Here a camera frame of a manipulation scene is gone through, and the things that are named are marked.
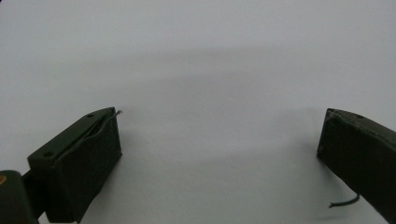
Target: white surface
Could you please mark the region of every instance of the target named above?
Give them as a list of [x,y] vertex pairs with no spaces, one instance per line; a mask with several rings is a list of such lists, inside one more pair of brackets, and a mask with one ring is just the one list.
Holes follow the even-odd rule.
[[[83,224],[386,223],[316,158],[327,107],[396,129],[393,1],[0,4],[0,170],[114,105]],[[45,217],[41,223],[48,223]]]

